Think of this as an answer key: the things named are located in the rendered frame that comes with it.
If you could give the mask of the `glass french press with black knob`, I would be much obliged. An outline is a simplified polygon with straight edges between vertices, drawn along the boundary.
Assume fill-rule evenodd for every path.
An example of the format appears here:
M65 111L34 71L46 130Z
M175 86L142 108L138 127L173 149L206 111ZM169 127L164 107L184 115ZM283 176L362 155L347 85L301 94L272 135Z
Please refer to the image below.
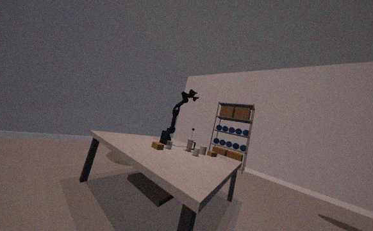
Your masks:
M187 146L186 146L186 150L187 152L191 152L191 150L194 150L194 148L192 149L192 145L194 143L194 147L195 147L195 142L191 139L188 139L188 142L187 142Z

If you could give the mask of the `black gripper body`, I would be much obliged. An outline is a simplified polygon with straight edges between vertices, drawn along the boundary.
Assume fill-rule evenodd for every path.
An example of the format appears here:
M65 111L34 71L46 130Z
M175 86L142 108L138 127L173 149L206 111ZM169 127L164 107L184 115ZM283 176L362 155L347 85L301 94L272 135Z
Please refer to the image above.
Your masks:
M195 97L194 97L194 95L192 94L192 89L190 89L190 92L189 92L189 94L188 94L188 98L193 98L193 101L195 101L195 100L194 100Z

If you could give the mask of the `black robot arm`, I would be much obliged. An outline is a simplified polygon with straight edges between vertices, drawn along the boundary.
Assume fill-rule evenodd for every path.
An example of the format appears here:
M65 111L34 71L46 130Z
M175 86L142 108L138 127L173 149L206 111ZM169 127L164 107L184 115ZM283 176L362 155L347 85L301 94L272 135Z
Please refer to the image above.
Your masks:
M179 108L182 104L184 103L187 103L188 102L188 94L186 92L182 92L181 93L182 97L183 97L183 100L181 102L179 102L178 104L176 104L176 106L174 107L173 111L172 111L172 123L171 123L171 126L169 128L167 128L166 132L169 132L169 134L171 133L174 133L175 132L175 122L176 122L176 117L177 115L179 114ZM176 110L176 108L178 107L178 110Z

